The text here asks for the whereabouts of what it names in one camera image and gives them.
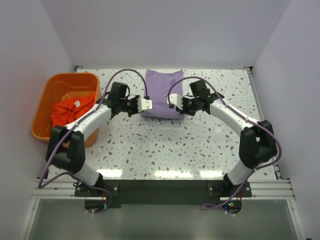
terrazzo table surface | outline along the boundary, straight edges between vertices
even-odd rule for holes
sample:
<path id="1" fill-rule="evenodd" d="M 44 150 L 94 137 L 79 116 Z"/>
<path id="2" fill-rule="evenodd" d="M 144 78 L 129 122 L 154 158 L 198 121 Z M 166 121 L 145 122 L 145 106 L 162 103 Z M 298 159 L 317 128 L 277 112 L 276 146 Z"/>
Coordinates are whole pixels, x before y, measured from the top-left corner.
<path id="1" fill-rule="evenodd" d="M 109 78 L 118 69 L 78 69 L 100 79 L 103 92 Z M 172 73 L 179 69 L 155 69 Z M 143 76 L 146 69 L 138 70 Z M 236 108 L 260 119 L 246 70 L 186 69 L 184 77 L 208 80 Z M 191 92 L 182 83 L 183 93 Z M 119 74 L 114 81 L 128 84 L 131 94 L 144 95 L 144 85 L 134 72 Z M 239 136 L 221 120 L 198 111 L 183 120 L 128 117 L 120 113 L 99 128 L 96 143 L 86 148 L 86 161 L 104 179 L 222 179 L 239 160 Z M 51 166 L 48 179 L 64 172 Z M 251 180 L 276 179 L 273 166 L 257 171 Z"/>

folded purple fabric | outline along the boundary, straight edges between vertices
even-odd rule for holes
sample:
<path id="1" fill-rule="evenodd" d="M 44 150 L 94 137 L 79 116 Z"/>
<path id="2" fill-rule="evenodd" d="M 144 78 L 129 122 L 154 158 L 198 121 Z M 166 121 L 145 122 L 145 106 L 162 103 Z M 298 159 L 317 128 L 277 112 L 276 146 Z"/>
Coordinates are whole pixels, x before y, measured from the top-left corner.
<path id="1" fill-rule="evenodd" d="M 184 71 L 180 70 L 173 73 L 160 73 L 148 69 L 145 74 L 148 95 L 152 100 L 152 110 L 141 113 L 143 117 L 157 117 L 165 119 L 182 119 L 183 114 L 175 108 L 169 108 L 168 91 L 170 87 L 183 78 Z M 171 94 L 183 95 L 182 82 L 179 82 L 171 91 Z"/>

orange basket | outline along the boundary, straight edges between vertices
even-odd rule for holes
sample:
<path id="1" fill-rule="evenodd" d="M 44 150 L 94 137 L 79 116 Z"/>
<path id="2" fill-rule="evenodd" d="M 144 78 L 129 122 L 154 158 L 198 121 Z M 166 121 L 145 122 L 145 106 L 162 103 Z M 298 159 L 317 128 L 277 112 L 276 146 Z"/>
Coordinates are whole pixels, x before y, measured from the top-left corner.
<path id="1" fill-rule="evenodd" d="M 52 130 L 50 115 L 53 105 L 67 98 L 90 96 L 92 93 L 95 93 L 95 101 L 101 98 L 99 78 L 92 73 L 60 73 L 52 76 L 45 85 L 38 105 L 31 127 L 32 135 L 48 143 Z M 96 142 L 98 130 L 87 138 L 85 147 Z"/>

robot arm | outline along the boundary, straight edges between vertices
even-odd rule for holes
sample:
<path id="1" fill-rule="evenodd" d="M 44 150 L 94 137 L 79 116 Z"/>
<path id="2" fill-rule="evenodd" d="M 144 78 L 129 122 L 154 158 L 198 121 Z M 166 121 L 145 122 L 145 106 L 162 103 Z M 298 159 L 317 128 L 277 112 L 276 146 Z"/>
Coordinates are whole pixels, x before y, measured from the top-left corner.
<path id="1" fill-rule="evenodd" d="M 181 97 L 178 94 L 169 96 L 170 103 L 176 106 L 175 109 L 178 112 L 194 116 L 196 111 L 205 111 L 222 120 L 240 137 L 240 160 L 223 177 L 224 185 L 221 191 L 230 192 L 234 187 L 240 185 L 258 165 L 268 162 L 277 155 L 278 150 L 275 140 L 252 123 L 261 125 L 273 133 L 272 125 L 266 120 L 259 122 L 247 116 L 226 100 L 223 104 L 217 94 L 221 98 L 224 98 L 224 96 L 220 93 L 210 93 L 206 83 L 202 80 L 191 83 L 190 88 L 193 94 L 191 98 Z"/>
<path id="2" fill-rule="evenodd" d="M 86 160 L 85 141 L 102 124 L 112 119 L 120 112 L 131 115 L 152 109 L 152 102 L 136 95 L 133 98 L 126 96 L 128 86 L 120 82 L 114 82 L 107 99 L 99 104 L 100 100 L 92 107 L 90 111 L 77 119 L 75 122 L 66 126 L 56 126 L 52 129 L 46 160 L 51 157 L 58 142 L 68 131 L 65 143 L 69 142 L 68 148 L 60 145 L 53 156 L 52 164 L 59 168 L 67 170 L 77 179 L 96 187 L 100 187 L 103 177 L 100 173 L 93 170 Z"/>

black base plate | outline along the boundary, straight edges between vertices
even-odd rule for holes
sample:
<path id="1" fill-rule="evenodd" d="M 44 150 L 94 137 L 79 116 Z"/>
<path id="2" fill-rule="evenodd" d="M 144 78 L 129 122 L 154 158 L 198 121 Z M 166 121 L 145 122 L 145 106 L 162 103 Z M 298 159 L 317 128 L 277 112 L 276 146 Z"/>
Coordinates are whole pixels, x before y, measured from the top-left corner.
<path id="1" fill-rule="evenodd" d="M 222 180 L 103 180 L 104 188 L 112 195 L 112 208 L 122 204 L 200 205 L 219 204 L 220 197 L 213 190 Z M 102 197 L 100 191 L 75 190 L 76 197 Z M 250 184 L 242 189 L 242 197 L 251 197 Z"/>
<path id="2" fill-rule="evenodd" d="M 210 198 L 230 197 L 238 188 L 238 187 L 235 187 L 233 190 L 229 192 L 223 192 L 223 191 L 220 191 L 223 184 L 224 184 L 223 180 L 208 181 L 208 192 L 209 192 Z M 252 197 L 251 187 L 249 182 L 246 182 L 244 184 L 244 186 L 239 192 L 239 195 L 240 193 L 243 198 Z"/>

